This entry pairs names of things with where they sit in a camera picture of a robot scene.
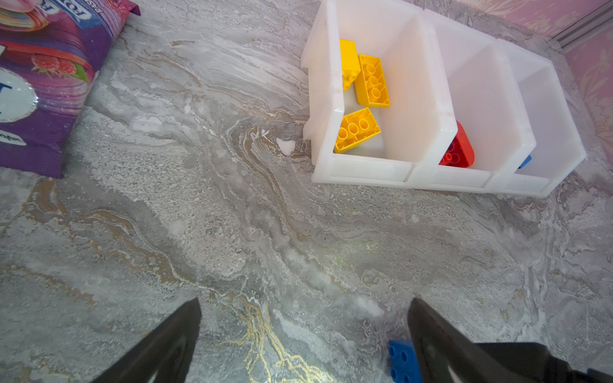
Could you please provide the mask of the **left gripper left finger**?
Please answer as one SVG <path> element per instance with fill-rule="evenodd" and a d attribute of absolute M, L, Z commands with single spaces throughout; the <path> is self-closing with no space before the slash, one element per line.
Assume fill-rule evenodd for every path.
<path fill-rule="evenodd" d="M 201 318 L 199 300 L 187 301 L 94 381 L 184 382 Z"/>

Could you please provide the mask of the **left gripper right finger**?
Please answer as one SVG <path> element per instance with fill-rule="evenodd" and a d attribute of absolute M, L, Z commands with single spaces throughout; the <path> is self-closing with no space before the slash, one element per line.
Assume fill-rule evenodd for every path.
<path fill-rule="evenodd" d="M 407 322 L 424 382 L 520 381 L 424 300 L 412 300 Z"/>

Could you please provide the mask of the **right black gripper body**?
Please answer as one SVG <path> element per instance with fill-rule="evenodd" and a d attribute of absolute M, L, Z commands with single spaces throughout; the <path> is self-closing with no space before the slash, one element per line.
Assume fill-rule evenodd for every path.
<path fill-rule="evenodd" d="M 477 343 L 496 362 L 522 378 L 534 382 L 612 382 L 598 370 L 573 370 L 568 362 L 554 357 L 547 346 L 535 342 Z"/>

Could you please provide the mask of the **blue lego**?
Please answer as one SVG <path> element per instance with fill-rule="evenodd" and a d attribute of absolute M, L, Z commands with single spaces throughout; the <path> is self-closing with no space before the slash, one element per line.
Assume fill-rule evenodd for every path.
<path fill-rule="evenodd" d="M 390 340 L 390 376 L 395 383 L 423 383 L 411 340 Z"/>

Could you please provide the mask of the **red arch lego brick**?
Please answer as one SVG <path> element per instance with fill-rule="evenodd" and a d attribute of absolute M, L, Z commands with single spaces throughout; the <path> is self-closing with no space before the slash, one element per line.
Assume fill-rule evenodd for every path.
<path fill-rule="evenodd" d="M 467 169 L 473 166 L 475 162 L 475 154 L 462 124 L 459 121 L 457 124 L 458 133 L 453 138 L 452 143 L 448 147 L 439 164 L 443 166 Z"/>

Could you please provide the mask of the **blue long lego brick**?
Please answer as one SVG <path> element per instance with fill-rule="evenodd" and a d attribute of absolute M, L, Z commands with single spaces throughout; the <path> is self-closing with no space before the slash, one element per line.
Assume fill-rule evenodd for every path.
<path fill-rule="evenodd" d="M 526 159 L 521 163 L 521 165 L 518 167 L 519 169 L 523 169 L 523 167 L 525 167 L 530 161 L 532 160 L 532 156 L 528 155 L 526 157 Z"/>

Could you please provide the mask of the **white bin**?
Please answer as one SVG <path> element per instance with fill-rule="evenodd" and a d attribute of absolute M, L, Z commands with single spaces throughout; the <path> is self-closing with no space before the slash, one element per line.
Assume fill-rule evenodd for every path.
<path fill-rule="evenodd" d="M 436 164 L 422 187 L 501 193 L 536 146 L 509 56 L 490 35 L 431 10 L 424 14 L 442 54 L 453 104 L 452 126 L 465 130 L 475 162 L 468 169 Z"/>
<path fill-rule="evenodd" d="M 343 89 L 340 42 L 382 62 L 391 104 L 374 109 L 381 133 L 351 153 L 338 154 L 343 117 L 359 108 Z M 423 9 L 404 1 L 324 1 L 301 65 L 308 72 L 311 143 L 316 183 L 429 188 L 458 127 L 433 25 Z"/>
<path fill-rule="evenodd" d="M 520 46 L 497 41 L 510 65 L 536 139 L 532 160 L 516 169 L 504 194 L 548 196 L 586 157 L 552 61 Z"/>

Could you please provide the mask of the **yellow long lego brick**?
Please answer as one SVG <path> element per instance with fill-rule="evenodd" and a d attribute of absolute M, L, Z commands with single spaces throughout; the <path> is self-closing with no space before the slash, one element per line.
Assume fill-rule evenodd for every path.
<path fill-rule="evenodd" d="M 354 82 L 357 99 L 365 107 L 389 108 L 390 96 L 379 57 L 359 54 L 361 72 Z"/>

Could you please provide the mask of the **yellow square lego brick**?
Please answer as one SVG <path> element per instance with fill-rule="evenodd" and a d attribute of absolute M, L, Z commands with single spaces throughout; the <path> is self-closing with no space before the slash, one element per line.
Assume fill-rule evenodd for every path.
<path fill-rule="evenodd" d="M 341 39 L 340 52 L 343 72 L 343 90 L 348 91 L 361 73 L 362 69 L 359 63 L 359 56 L 354 41 Z"/>

